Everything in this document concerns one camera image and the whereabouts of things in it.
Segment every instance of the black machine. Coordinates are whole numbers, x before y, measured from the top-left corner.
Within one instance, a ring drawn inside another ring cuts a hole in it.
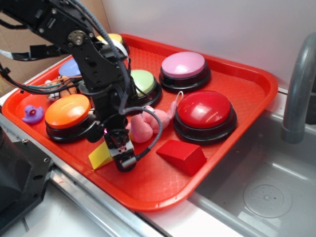
[[[29,29],[53,43],[51,46],[33,46],[29,60],[73,55],[83,81],[78,83],[95,112],[97,123],[88,131],[87,139],[96,142],[104,137],[120,171],[130,171],[157,142],[162,132],[159,118],[142,106],[136,86],[123,60],[125,56],[113,45],[107,32],[92,13],[77,0],[0,0],[0,11],[21,25],[0,24],[11,29]],[[99,33],[109,44],[95,37]],[[8,68],[0,67],[1,76],[14,84]],[[22,91],[49,94],[18,85]],[[126,116],[132,111],[146,111],[160,124],[160,132],[153,143],[141,154],[135,155],[128,136]]]

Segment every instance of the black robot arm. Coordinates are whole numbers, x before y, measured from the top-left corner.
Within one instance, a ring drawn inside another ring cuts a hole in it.
[[[103,136],[118,169],[129,171],[141,158],[135,156],[125,129],[126,104],[134,106],[137,101],[135,84],[124,56],[83,7],[77,0],[0,0],[0,11],[21,23],[18,29],[27,28],[74,57],[83,79],[79,89],[89,98],[99,121],[87,138],[96,142]],[[94,30],[109,44],[101,44]]]

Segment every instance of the sink drain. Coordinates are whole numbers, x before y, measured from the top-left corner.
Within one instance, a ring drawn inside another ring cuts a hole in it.
[[[243,199],[253,213],[266,218],[282,216],[292,206],[290,191],[273,179],[260,179],[250,183],[243,193]]]

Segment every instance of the stainless steel sink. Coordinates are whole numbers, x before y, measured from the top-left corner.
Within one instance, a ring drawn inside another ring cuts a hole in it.
[[[265,111],[190,200],[243,236],[316,236],[316,129],[295,145]]]

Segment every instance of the gray faucet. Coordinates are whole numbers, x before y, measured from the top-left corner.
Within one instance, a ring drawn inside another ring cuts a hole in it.
[[[305,123],[316,123],[316,32],[298,54],[286,100],[281,137],[291,144],[303,140]]]

